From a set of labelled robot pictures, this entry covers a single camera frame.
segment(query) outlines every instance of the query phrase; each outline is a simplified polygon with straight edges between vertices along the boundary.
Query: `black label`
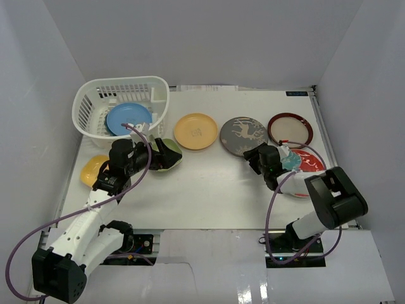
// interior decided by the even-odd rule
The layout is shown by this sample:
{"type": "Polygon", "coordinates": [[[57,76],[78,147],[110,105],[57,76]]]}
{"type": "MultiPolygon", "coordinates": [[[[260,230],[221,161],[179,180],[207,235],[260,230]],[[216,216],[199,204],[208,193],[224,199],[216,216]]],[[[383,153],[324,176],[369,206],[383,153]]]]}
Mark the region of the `black label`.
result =
{"type": "Polygon", "coordinates": [[[285,94],[287,96],[308,96],[306,91],[286,91],[285,94]]]}
{"type": "MultiPolygon", "coordinates": [[[[290,258],[290,256],[278,256],[276,260],[285,261],[290,258]]],[[[266,268],[312,268],[312,267],[326,267],[325,259],[320,258],[319,260],[314,260],[313,256],[307,256],[305,258],[296,258],[285,265],[275,264],[270,257],[266,256],[266,268]]]]}

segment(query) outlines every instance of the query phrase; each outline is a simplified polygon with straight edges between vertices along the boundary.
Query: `white table surface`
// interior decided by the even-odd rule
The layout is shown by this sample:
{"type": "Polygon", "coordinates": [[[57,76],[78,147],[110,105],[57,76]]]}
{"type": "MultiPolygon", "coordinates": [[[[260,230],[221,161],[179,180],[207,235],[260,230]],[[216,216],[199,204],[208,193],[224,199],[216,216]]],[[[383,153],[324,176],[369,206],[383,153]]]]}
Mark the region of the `white table surface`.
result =
{"type": "MultiPolygon", "coordinates": [[[[165,137],[173,138],[176,122],[186,114],[201,112],[213,117],[218,131],[229,119],[255,118],[267,126],[281,112],[304,117],[314,131],[311,146],[324,157],[327,152],[309,97],[287,97],[268,92],[171,92],[165,137]]],[[[262,176],[248,163],[228,153],[219,138],[201,151],[183,150],[183,162],[166,173],[150,172],[108,217],[123,220],[136,229],[264,229],[272,195],[262,176]]],[[[80,171],[95,155],[108,154],[88,137],[82,139],[62,215],[81,209],[90,188],[80,181],[80,171]]],[[[313,211],[309,199],[278,195],[270,228],[283,229],[313,211]]],[[[70,220],[59,223],[67,227],[70,220]]]]}

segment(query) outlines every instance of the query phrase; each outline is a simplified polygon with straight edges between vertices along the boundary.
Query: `cable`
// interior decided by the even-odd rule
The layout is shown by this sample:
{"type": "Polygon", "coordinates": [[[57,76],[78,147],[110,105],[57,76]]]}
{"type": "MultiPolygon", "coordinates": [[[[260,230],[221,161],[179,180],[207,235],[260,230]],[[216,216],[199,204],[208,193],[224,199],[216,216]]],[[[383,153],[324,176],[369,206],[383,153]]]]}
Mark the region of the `cable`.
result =
{"type": "MultiPolygon", "coordinates": [[[[303,145],[307,148],[309,148],[311,151],[313,151],[318,158],[321,160],[322,165],[324,166],[324,168],[326,169],[326,163],[323,160],[322,156],[312,147],[308,146],[307,144],[302,144],[300,142],[295,142],[295,141],[282,141],[283,143],[290,143],[290,144],[298,144],[298,145],[303,145]]],[[[277,264],[277,265],[285,265],[288,264],[292,261],[294,261],[297,257],[301,256],[302,253],[304,251],[306,251],[320,236],[321,234],[317,234],[315,235],[308,243],[307,245],[305,245],[304,247],[302,247],[295,255],[293,255],[292,257],[284,260],[284,261],[280,261],[280,260],[276,260],[275,257],[273,256],[273,253],[271,252],[271,247],[270,247],[270,236],[269,236],[269,232],[268,232],[268,225],[269,225],[269,221],[270,221],[270,213],[271,213],[271,209],[273,208],[273,204],[276,198],[277,193],[281,193],[281,187],[283,186],[283,184],[287,181],[287,179],[289,179],[290,177],[292,177],[293,175],[295,175],[297,172],[293,171],[291,173],[289,173],[277,186],[277,188],[274,190],[273,192],[273,196],[271,197],[270,200],[270,204],[268,206],[268,210],[267,210],[267,215],[266,215],[266,227],[265,227],[265,243],[266,243],[266,251],[270,256],[270,259],[273,261],[273,263],[277,264]]],[[[321,256],[317,256],[315,258],[313,258],[313,260],[318,260],[321,258],[325,258],[326,256],[328,256],[329,254],[331,254],[331,252],[333,252],[333,250],[336,249],[337,245],[340,242],[340,239],[342,237],[342,226],[339,227],[339,235],[337,237],[337,240],[335,242],[335,244],[332,246],[332,248],[326,252],[325,254],[321,255],[321,256]]]]}
{"type": "Polygon", "coordinates": [[[133,255],[133,256],[136,256],[136,257],[140,257],[140,258],[143,258],[150,266],[153,266],[154,264],[150,261],[150,259],[148,259],[146,256],[144,256],[144,255],[141,255],[140,253],[136,253],[136,252],[134,252],[134,253],[126,253],[126,254],[119,254],[119,255],[109,255],[109,256],[107,256],[106,257],[106,260],[110,260],[110,259],[112,259],[112,258],[127,258],[127,257],[129,257],[130,255],[133,255]]]}
{"type": "Polygon", "coordinates": [[[306,258],[308,256],[308,253],[309,253],[309,248],[307,248],[307,250],[305,251],[303,258],[306,258]]]}
{"type": "Polygon", "coordinates": [[[273,208],[273,204],[276,198],[277,193],[279,192],[279,190],[281,189],[281,187],[283,186],[283,184],[287,181],[287,179],[289,179],[291,176],[295,175],[297,172],[293,171],[290,172],[277,186],[276,190],[274,190],[273,192],[273,196],[271,197],[270,200],[270,204],[268,206],[268,210],[267,210],[267,215],[266,215],[266,227],[265,227],[265,241],[266,241],[266,251],[270,256],[270,259],[273,261],[273,263],[277,264],[277,265],[285,265],[288,264],[292,261],[294,261],[297,257],[301,256],[302,253],[304,251],[307,250],[307,248],[309,248],[319,237],[319,235],[316,235],[312,238],[312,240],[310,240],[308,242],[307,245],[305,245],[304,247],[302,247],[295,255],[293,255],[292,257],[286,259],[285,261],[279,261],[276,260],[275,257],[273,256],[273,253],[271,252],[271,248],[270,248],[270,236],[269,236],[269,232],[268,232],[268,224],[270,221],[270,213],[271,213],[271,209],[273,208]]]}
{"type": "Polygon", "coordinates": [[[144,245],[141,245],[141,246],[135,251],[135,253],[138,253],[143,247],[144,247],[144,245]]]}
{"type": "Polygon", "coordinates": [[[118,252],[119,253],[128,253],[129,251],[131,251],[131,249],[134,247],[134,245],[135,245],[135,241],[134,241],[134,239],[132,239],[132,244],[131,244],[131,246],[129,247],[129,249],[127,251],[118,250],[118,252]]]}
{"type": "MultiPolygon", "coordinates": [[[[120,198],[121,196],[123,196],[124,194],[128,193],[129,191],[131,191],[134,187],[136,187],[141,180],[145,177],[147,171],[149,170],[149,166],[151,165],[152,162],[152,151],[151,151],[151,147],[149,145],[149,143],[147,142],[147,139],[134,127],[132,127],[131,125],[127,124],[127,123],[123,123],[121,124],[123,127],[129,128],[130,130],[134,131],[144,142],[144,144],[146,145],[147,148],[147,153],[148,153],[148,159],[147,159],[147,164],[146,167],[144,169],[144,171],[142,172],[142,174],[140,175],[140,177],[137,179],[136,182],[134,182],[133,185],[131,185],[129,188],[127,188],[126,190],[122,191],[120,194],[117,194],[116,196],[113,196],[109,199],[106,199],[105,201],[102,201],[100,203],[97,203],[95,205],[93,205],[93,208],[97,208],[99,206],[103,206],[106,203],[109,203],[111,201],[114,201],[118,198],[120,198]]],[[[87,212],[89,211],[89,209],[84,208],[75,212],[72,212],[71,214],[65,215],[63,217],[57,218],[55,220],[52,220],[36,229],[34,229],[33,231],[31,231],[30,233],[28,233],[26,236],[24,236],[18,243],[17,245],[15,245],[15,247],[13,248],[13,250],[11,250],[10,256],[7,259],[7,263],[6,263],[6,270],[5,270],[5,276],[6,276],[6,283],[8,288],[10,289],[10,291],[19,299],[23,300],[23,301],[39,301],[42,300],[48,296],[38,296],[35,298],[31,298],[28,296],[24,296],[23,294],[20,294],[13,286],[13,283],[11,282],[11,278],[10,278],[10,267],[11,267],[11,262],[13,261],[13,257],[15,256],[15,253],[17,252],[17,250],[19,249],[19,247],[31,236],[33,236],[35,233],[49,227],[50,225],[56,224],[58,222],[61,222],[62,220],[66,220],[69,219],[71,217],[74,217],[76,215],[79,215],[81,213],[87,212]]]]}

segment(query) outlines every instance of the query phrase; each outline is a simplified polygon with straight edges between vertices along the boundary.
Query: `yellow plate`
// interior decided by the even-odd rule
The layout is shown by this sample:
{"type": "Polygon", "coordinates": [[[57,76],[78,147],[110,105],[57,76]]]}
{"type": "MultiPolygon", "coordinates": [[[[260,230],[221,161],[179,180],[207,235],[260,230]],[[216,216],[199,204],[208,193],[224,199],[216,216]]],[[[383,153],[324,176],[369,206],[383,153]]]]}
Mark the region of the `yellow plate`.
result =
{"type": "Polygon", "coordinates": [[[97,175],[101,165],[108,160],[106,155],[97,155],[89,160],[88,163],[83,167],[80,173],[80,180],[89,187],[92,187],[97,180],[97,175]]]}
{"type": "MultiPolygon", "coordinates": [[[[164,142],[164,144],[166,145],[167,148],[173,150],[174,152],[180,153],[181,155],[183,155],[182,150],[177,146],[176,142],[173,139],[170,138],[164,138],[162,139],[162,141],[164,142]]],[[[159,151],[158,146],[156,145],[156,143],[154,141],[152,141],[151,143],[152,149],[155,151],[159,151]]],[[[170,169],[176,167],[179,163],[181,163],[183,160],[183,158],[181,158],[178,162],[176,162],[174,164],[174,166],[172,166],[169,169],[160,169],[158,170],[158,172],[166,172],[169,171],[170,169]]]]}
{"type": "Polygon", "coordinates": [[[210,146],[218,135],[216,122],[202,113],[188,114],[175,126],[175,138],[183,147],[200,150],[210,146]]]}

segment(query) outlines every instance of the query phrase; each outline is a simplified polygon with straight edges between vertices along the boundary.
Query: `plate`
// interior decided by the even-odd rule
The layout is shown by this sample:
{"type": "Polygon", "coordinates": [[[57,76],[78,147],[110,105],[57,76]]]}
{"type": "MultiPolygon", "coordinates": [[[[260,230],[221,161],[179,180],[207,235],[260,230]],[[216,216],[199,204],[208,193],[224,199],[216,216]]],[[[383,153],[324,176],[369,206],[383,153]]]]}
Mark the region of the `plate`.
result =
{"type": "Polygon", "coordinates": [[[97,155],[89,160],[80,173],[80,180],[87,186],[92,187],[97,180],[101,165],[108,160],[106,155],[97,155]]]}
{"type": "Polygon", "coordinates": [[[138,103],[122,103],[115,106],[107,114],[106,126],[109,132],[116,136],[128,135],[131,130],[127,130],[121,124],[141,124],[152,123],[152,115],[147,108],[138,103]]]}
{"type": "Polygon", "coordinates": [[[107,113],[107,115],[106,115],[106,119],[104,119],[104,126],[105,126],[107,132],[108,132],[111,136],[115,136],[115,134],[112,133],[112,131],[111,131],[111,130],[108,128],[108,126],[107,126],[107,117],[108,117],[108,113],[107,113]]]}
{"type": "MultiPolygon", "coordinates": [[[[312,153],[300,149],[291,149],[290,154],[281,159],[286,170],[302,170],[304,172],[317,172],[325,170],[322,162],[312,153]]],[[[293,194],[299,198],[307,198],[307,194],[293,194]]]]}
{"type": "MultiPolygon", "coordinates": [[[[309,122],[293,113],[280,113],[275,115],[268,123],[268,135],[272,141],[289,140],[298,143],[310,144],[314,136],[309,122]]],[[[301,149],[304,146],[288,144],[290,148],[301,149]]]]}
{"type": "Polygon", "coordinates": [[[216,122],[202,113],[182,117],[175,126],[175,139],[183,147],[200,150],[210,146],[218,136],[216,122]]]}
{"type": "MultiPolygon", "coordinates": [[[[173,150],[174,152],[180,153],[181,155],[183,155],[182,150],[177,146],[176,142],[173,139],[169,139],[169,138],[164,138],[162,139],[163,143],[166,145],[167,148],[173,150]]],[[[151,146],[152,149],[155,151],[159,151],[158,146],[156,145],[156,142],[153,141],[151,142],[151,146]]],[[[170,167],[169,169],[160,169],[157,172],[166,172],[171,170],[172,168],[176,167],[179,163],[181,163],[183,160],[183,158],[181,158],[178,162],[176,162],[172,167],[170,167]]]]}
{"type": "Polygon", "coordinates": [[[243,157],[243,153],[267,143],[266,127],[250,117],[235,117],[221,128],[222,145],[231,154],[243,157]]]}

